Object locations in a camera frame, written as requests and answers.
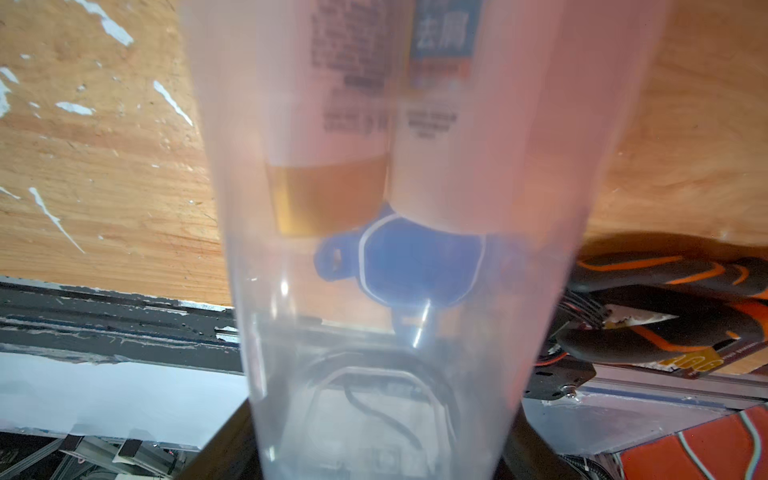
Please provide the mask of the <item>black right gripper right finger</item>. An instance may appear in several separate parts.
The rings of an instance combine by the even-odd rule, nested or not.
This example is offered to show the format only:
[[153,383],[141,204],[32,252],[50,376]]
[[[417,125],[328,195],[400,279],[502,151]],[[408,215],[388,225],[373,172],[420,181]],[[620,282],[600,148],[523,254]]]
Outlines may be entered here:
[[528,423],[523,408],[519,407],[494,478],[578,480],[583,476],[550,448]]

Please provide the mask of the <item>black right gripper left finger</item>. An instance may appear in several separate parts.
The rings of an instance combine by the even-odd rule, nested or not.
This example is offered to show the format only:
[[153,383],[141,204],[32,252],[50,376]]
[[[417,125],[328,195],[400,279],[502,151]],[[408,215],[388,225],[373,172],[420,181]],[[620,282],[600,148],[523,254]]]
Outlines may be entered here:
[[177,480],[255,480],[262,478],[250,402],[245,400]]

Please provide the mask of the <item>clear container blue lid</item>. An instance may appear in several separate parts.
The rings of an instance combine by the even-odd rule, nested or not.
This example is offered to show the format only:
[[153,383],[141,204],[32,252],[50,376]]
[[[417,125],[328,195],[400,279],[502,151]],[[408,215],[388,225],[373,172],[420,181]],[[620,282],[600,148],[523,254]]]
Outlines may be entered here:
[[489,479],[666,1],[184,1],[261,479]]

